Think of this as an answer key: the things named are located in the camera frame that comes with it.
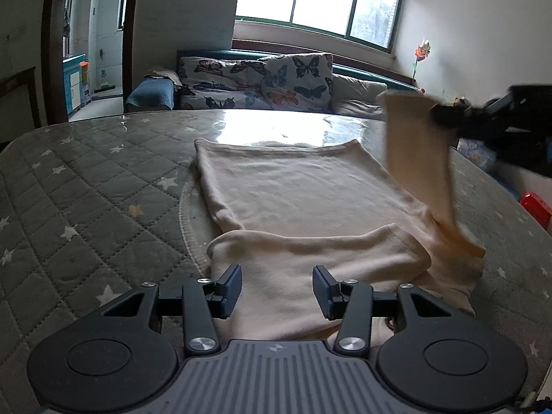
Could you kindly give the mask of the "grey quilted star table cover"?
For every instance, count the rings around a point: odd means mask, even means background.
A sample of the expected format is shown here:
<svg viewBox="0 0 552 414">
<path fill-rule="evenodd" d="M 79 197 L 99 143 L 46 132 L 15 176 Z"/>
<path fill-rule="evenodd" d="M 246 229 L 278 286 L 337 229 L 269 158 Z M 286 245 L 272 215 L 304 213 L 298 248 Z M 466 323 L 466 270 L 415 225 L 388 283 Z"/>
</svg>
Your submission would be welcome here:
<svg viewBox="0 0 552 414">
<path fill-rule="evenodd" d="M 164 111 L 34 130 L 1 154 L 1 409 L 34 413 L 37 343 L 134 285 L 178 283 L 195 265 L 180 229 L 194 141 L 326 146 L 385 154 L 382 121 L 268 111 Z M 485 247 L 477 316 L 528 357 L 530 391 L 551 374 L 551 238 L 498 182 L 451 156 L 460 223 Z"/>
</svg>

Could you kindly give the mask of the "butterfly print pillow flat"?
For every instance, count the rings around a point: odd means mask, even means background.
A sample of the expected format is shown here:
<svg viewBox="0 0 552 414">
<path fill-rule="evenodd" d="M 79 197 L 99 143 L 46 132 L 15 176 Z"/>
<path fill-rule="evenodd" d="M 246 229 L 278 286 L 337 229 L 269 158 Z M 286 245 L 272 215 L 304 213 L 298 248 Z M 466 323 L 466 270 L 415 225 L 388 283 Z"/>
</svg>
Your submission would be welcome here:
<svg viewBox="0 0 552 414">
<path fill-rule="evenodd" d="M 260 61 L 180 57 L 180 108 L 271 109 L 261 92 L 265 75 Z"/>
</svg>

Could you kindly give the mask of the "cream beige sweater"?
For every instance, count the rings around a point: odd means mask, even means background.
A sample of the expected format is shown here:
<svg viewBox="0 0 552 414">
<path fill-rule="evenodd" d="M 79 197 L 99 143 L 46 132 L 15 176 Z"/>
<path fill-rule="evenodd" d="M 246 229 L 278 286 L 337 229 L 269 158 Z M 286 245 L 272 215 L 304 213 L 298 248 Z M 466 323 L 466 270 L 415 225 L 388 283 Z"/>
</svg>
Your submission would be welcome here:
<svg viewBox="0 0 552 414">
<path fill-rule="evenodd" d="M 321 313 L 313 268 L 379 292 L 412 283 L 472 313 L 484 249 L 456 223 L 450 134 L 432 120 L 433 98 L 385 92 L 386 158 L 351 140 L 320 148 L 196 141 L 210 216 L 221 233 L 209 272 L 237 264 L 242 290 L 220 339 L 336 338 Z"/>
</svg>

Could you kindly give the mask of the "blue white small cabinet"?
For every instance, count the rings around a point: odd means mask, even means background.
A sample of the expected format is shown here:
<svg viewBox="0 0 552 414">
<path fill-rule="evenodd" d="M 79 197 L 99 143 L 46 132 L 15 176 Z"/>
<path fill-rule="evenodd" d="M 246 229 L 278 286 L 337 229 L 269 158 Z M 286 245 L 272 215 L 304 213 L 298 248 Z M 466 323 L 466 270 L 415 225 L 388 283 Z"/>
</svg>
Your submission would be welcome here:
<svg viewBox="0 0 552 414">
<path fill-rule="evenodd" d="M 67 115 L 71 115 L 81 107 L 83 95 L 81 64 L 86 62 L 85 54 L 70 55 L 63 59 L 63 89 Z"/>
</svg>

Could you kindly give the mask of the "beige plain cushion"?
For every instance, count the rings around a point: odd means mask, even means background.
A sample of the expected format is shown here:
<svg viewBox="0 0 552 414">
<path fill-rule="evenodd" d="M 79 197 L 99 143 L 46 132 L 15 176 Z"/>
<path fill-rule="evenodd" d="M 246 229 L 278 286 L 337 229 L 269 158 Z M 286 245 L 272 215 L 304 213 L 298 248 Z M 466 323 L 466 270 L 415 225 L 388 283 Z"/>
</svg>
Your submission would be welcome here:
<svg viewBox="0 0 552 414">
<path fill-rule="evenodd" d="M 376 121 L 385 119 L 385 109 L 378 103 L 378 95 L 387 91 L 385 83 L 339 74 L 333 76 L 332 82 L 330 108 L 334 114 Z"/>
</svg>

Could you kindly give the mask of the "butterfly print pillow upright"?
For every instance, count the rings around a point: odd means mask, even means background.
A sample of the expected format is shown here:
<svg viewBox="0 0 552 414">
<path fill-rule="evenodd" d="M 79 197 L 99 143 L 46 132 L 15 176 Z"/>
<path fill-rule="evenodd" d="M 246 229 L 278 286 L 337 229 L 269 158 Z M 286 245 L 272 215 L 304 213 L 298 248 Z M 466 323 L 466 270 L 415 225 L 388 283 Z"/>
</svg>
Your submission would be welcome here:
<svg viewBox="0 0 552 414">
<path fill-rule="evenodd" d="M 266 75 L 261 92 L 271 108 L 326 113 L 333 91 L 333 55 L 286 54 L 261 59 Z"/>
</svg>

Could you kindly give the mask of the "teal corner sofa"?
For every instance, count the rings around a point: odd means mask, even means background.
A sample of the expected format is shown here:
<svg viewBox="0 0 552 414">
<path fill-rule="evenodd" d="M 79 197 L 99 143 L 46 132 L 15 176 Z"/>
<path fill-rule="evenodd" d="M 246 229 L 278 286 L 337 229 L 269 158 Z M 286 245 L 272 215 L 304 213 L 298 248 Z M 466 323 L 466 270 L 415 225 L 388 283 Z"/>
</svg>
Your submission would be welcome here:
<svg viewBox="0 0 552 414">
<path fill-rule="evenodd" d="M 125 101 L 125 107 L 130 111 L 149 111 L 161 109 L 181 109 L 180 95 L 181 82 L 178 76 L 178 60 L 180 57 L 194 56 L 190 51 L 180 51 L 177 54 L 177 66 L 175 69 L 154 68 L 142 80 Z M 261 53 L 247 51 L 206 51 L 203 56 L 217 60 L 239 61 L 255 60 L 260 61 L 268 57 Z M 333 56 L 333 76 L 335 74 L 385 83 L 388 91 L 414 92 L 416 88 L 409 84 L 388 79 L 370 72 L 365 72 L 350 66 L 340 66 L 334 63 Z M 277 109 L 255 109 L 255 110 L 277 110 Z"/>
</svg>

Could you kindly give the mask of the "colourful pinwheel toy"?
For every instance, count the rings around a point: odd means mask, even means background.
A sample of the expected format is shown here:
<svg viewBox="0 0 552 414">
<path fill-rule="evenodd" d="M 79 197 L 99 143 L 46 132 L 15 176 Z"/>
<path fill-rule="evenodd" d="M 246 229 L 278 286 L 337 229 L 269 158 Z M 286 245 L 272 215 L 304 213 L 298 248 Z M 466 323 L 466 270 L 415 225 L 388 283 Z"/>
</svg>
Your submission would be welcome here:
<svg viewBox="0 0 552 414">
<path fill-rule="evenodd" d="M 427 39 L 424 39 L 415 49 L 414 49 L 414 63 L 413 63 L 413 76 L 412 80 L 415 80 L 416 72 L 418 65 L 425 61 L 427 57 L 430 56 L 431 46 L 430 42 Z"/>
</svg>

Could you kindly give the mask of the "dark wooden console table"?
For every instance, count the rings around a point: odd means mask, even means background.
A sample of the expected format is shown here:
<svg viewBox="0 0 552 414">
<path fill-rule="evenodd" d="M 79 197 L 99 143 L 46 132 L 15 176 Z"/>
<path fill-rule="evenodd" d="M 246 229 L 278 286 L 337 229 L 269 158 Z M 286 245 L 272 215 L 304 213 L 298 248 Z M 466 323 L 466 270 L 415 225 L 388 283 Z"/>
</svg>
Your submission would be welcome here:
<svg viewBox="0 0 552 414">
<path fill-rule="evenodd" d="M 37 102 L 35 68 L 30 67 L 10 77 L 1 78 L 0 140 L 13 139 L 41 128 Z"/>
</svg>

